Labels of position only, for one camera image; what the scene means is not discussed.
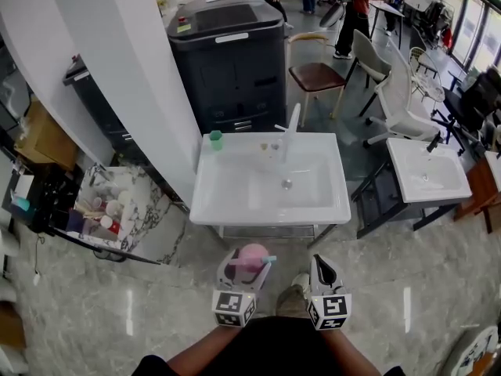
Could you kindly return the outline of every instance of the small white sink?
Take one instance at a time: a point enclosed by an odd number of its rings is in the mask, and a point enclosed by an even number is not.
[[[501,192],[501,157],[498,159],[497,155],[497,152],[485,152],[485,158],[496,182],[498,192]]]
[[[280,132],[204,136],[189,218],[220,226],[342,224],[351,218],[335,134],[295,133],[285,164]],[[283,186],[283,181],[290,181]]]
[[[470,185],[454,149],[438,146],[428,153],[429,142],[386,140],[398,184],[406,203],[443,201],[471,196]]]

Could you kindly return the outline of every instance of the white pillar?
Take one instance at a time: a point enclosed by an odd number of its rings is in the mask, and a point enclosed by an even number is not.
[[[191,205],[200,130],[155,0],[56,0],[91,75],[125,128]]]
[[[110,142],[63,77],[77,49],[54,0],[0,0],[0,33],[50,115],[92,160],[108,165]]]

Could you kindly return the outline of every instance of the drawer handle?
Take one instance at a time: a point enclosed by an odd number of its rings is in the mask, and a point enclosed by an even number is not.
[[[247,121],[241,121],[241,122],[236,122],[234,125],[238,127],[239,125],[248,125],[252,122],[252,120],[247,120]]]
[[[236,127],[235,131],[243,131],[244,129],[251,129],[252,125],[244,125],[243,127]]]

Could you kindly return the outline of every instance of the cardboard box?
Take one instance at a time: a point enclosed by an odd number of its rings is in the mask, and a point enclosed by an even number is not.
[[[26,348],[23,321],[9,302],[0,302],[0,345]]]
[[[77,145],[39,101],[31,103],[26,120],[30,127],[28,134],[24,139],[17,139],[14,149],[33,163],[57,163],[72,171],[77,160]]]

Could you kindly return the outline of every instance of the green cup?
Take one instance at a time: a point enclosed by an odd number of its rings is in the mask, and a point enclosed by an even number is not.
[[[221,131],[211,131],[209,134],[209,139],[211,140],[211,146],[214,150],[222,149],[222,132]]]

